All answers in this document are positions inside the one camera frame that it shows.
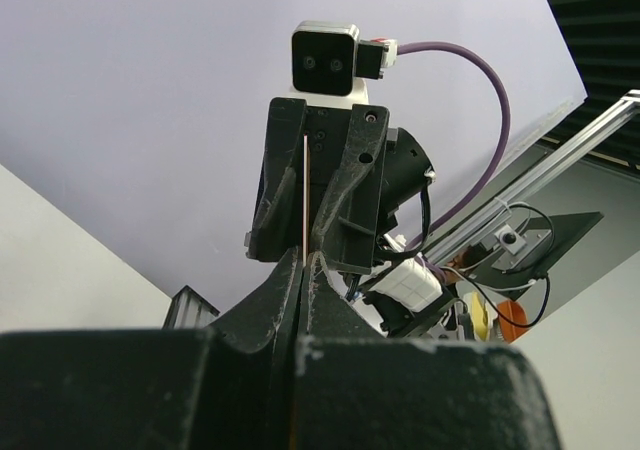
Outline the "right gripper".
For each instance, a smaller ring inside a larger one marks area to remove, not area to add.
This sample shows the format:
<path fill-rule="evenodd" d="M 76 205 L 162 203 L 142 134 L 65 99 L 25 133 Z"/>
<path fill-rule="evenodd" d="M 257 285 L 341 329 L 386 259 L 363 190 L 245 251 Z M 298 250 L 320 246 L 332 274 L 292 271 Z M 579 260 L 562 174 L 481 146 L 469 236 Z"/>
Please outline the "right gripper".
<path fill-rule="evenodd" d="M 416 256 L 423 239 L 391 250 L 382 237 L 397 226 L 396 211 L 414 195 L 422 198 L 422 230 L 429 230 L 427 188 L 433 167 L 409 132 L 388 123 L 389 110 L 383 106 L 306 111 L 303 99 L 272 99 L 247 256 L 277 262 L 302 243 L 304 129 L 310 156 L 310 251 L 321 253 L 332 270 L 359 275 L 381 262 Z"/>

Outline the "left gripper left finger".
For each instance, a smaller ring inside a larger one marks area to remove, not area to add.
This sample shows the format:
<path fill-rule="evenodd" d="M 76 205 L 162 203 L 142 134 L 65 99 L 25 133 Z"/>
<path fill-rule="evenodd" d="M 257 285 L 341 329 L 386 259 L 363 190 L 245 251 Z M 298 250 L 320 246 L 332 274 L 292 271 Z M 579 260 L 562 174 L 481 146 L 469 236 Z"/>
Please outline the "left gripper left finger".
<path fill-rule="evenodd" d="M 287 449 L 303 261 L 200 329 L 1 337 L 5 449 Z"/>

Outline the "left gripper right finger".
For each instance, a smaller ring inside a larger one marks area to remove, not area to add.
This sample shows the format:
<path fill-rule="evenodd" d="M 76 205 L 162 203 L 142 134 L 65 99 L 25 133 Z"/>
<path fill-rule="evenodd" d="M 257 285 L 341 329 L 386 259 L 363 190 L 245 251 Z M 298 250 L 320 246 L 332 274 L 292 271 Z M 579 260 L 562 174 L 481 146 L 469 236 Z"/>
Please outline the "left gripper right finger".
<path fill-rule="evenodd" d="M 501 343 L 387 339 L 312 254 L 301 287 L 294 384 L 298 449 L 558 449 L 543 384 Z"/>

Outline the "gold card from bin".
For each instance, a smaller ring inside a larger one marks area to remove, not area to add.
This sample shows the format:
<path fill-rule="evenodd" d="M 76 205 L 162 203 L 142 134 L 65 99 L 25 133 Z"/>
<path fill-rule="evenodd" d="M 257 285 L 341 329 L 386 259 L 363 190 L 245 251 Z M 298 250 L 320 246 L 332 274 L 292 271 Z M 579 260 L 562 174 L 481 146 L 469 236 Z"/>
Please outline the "gold card from bin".
<path fill-rule="evenodd" d="M 308 259 L 309 226 L 309 145 L 308 134 L 303 135 L 303 185 L 302 185 L 302 263 L 306 267 Z"/>

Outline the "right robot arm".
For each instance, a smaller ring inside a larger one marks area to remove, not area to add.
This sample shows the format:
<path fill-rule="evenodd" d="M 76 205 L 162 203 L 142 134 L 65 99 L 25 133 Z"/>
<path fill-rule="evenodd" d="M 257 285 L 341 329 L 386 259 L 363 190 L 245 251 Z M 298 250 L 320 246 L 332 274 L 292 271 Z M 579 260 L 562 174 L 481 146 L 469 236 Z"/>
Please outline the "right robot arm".
<path fill-rule="evenodd" d="M 350 292 L 376 309 L 387 336 L 428 328 L 455 298 L 443 277 L 419 262 L 422 243 L 389 233 L 399 207 L 414 196 L 429 232 L 434 178 L 421 145 L 390 127 L 386 108 L 274 98 L 247 255 L 276 262 L 293 247 L 320 253 Z"/>

